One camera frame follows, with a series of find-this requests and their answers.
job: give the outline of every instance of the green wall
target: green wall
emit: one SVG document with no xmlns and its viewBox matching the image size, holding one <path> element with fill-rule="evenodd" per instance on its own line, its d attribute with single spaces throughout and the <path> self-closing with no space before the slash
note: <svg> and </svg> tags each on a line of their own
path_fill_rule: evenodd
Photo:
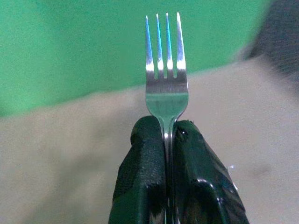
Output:
<svg viewBox="0 0 299 224">
<path fill-rule="evenodd" d="M 164 37 L 165 13 L 175 36 L 180 12 L 188 72 L 224 65 L 254 37 L 267 3 L 1 0 L 0 116 L 143 84 L 145 15 L 156 46 L 156 13 Z"/>
</svg>

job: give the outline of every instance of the beige surface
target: beige surface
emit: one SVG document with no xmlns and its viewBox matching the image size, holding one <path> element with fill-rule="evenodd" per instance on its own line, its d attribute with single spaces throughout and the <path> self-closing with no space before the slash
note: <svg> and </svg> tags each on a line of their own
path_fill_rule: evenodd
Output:
<svg viewBox="0 0 299 224">
<path fill-rule="evenodd" d="M 189 76 L 182 118 L 234 165 L 250 223 L 295 224 L 299 97 L 272 75 L 257 58 Z M 0 223 L 106 223 L 131 129 L 147 114 L 141 87 L 1 119 Z"/>
</svg>

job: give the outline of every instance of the fork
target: fork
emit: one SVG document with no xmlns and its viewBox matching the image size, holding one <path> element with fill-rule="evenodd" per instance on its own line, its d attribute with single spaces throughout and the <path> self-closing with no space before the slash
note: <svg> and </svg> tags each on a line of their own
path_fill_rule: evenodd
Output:
<svg viewBox="0 0 299 224">
<path fill-rule="evenodd" d="M 167 76 L 164 76 L 162 46 L 157 17 L 157 78 L 155 78 L 153 55 L 150 42 L 148 17 L 145 17 L 145 47 L 146 47 L 146 105 L 161 127 L 164 140 L 165 175 L 166 175 L 166 205 L 165 219 L 167 224 L 177 224 L 177 207 L 175 196 L 175 181 L 173 178 L 173 125 L 188 105 L 188 83 L 186 78 L 186 62 L 182 37 L 180 15 L 177 13 L 177 73 L 174 73 L 171 38 L 168 13 L 166 13 L 166 42 L 167 42 Z"/>
</svg>

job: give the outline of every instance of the fork tine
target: fork tine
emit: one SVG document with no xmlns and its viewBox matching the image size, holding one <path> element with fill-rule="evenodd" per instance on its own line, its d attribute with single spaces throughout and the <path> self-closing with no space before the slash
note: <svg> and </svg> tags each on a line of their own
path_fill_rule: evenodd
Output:
<svg viewBox="0 0 299 224">
<path fill-rule="evenodd" d="M 184 51 L 184 43 L 182 36 L 182 27 L 181 27 L 181 19 L 179 13 L 177 13 L 177 28 L 178 28 L 178 59 L 177 59 L 177 69 L 178 76 L 186 76 L 186 61 L 185 61 L 185 51 Z"/>
<path fill-rule="evenodd" d="M 151 51 L 151 43 L 150 43 L 150 29 L 149 29 L 148 16 L 145 16 L 145 48 L 146 48 L 146 57 L 145 57 L 146 80 L 150 81 L 155 79 L 155 73 L 154 73 L 153 54 Z"/>
<path fill-rule="evenodd" d="M 157 17 L 158 78 L 164 78 L 164 64 L 163 64 L 163 57 L 162 57 L 161 35 L 160 35 L 158 14 L 156 14 L 156 17 Z"/>
<path fill-rule="evenodd" d="M 173 77 L 173 62 L 171 54 L 171 40 L 168 13 L 166 13 L 166 40 L 167 40 L 167 78 Z"/>
</svg>

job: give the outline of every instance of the metal fork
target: metal fork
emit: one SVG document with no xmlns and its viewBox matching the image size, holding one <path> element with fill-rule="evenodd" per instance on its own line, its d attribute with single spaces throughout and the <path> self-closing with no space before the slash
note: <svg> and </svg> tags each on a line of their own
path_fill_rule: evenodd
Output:
<svg viewBox="0 0 299 224">
<path fill-rule="evenodd" d="M 164 77 L 159 18 L 157 14 L 158 76 L 155 78 L 154 62 L 150 43 L 149 23 L 148 17 L 145 17 L 146 105 L 149 112 L 159 120 L 162 136 L 164 139 L 167 197 L 165 218 L 166 223 L 168 224 L 178 223 L 172 160 L 173 125 L 188 105 L 186 62 L 179 13 L 177 13 L 177 30 L 177 75 L 174 76 L 169 21 L 168 14 L 166 14 L 167 76 Z"/>
</svg>

